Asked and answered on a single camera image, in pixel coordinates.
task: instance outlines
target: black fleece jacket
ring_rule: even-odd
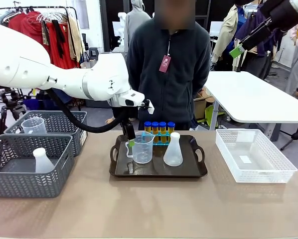
[[[164,55],[171,61],[160,72]],[[170,35],[155,19],[141,25],[131,41],[127,68],[131,87],[151,100],[155,111],[139,110],[141,121],[189,122],[193,118],[193,97],[207,81],[210,69],[210,37],[198,23],[193,29]]]

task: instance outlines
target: purple jacket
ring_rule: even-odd
[[[263,16],[263,14],[258,11],[255,13],[255,18],[248,18],[247,22],[240,28],[240,30],[236,33],[235,38],[239,40],[243,40],[247,35],[251,33],[255,28],[257,28],[263,21],[265,21],[266,18]],[[271,36],[266,39],[265,41],[262,41],[258,46],[258,56],[266,56],[267,51],[273,51],[273,46],[277,45],[277,42],[281,40],[282,33],[280,30],[274,30]]]

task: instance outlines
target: white label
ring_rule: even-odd
[[[83,133],[81,134],[81,137],[80,137],[80,145],[83,146],[85,141],[87,139],[87,132],[86,131],[83,131]]]
[[[237,142],[252,143],[255,138],[254,131],[240,131],[238,133]]]
[[[240,159],[242,160],[243,163],[247,163],[247,164],[252,163],[248,156],[240,156]]]

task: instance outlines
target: white basket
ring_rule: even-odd
[[[217,129],[216,144],[237,183],[288,183],[295,166],[258,129]]]

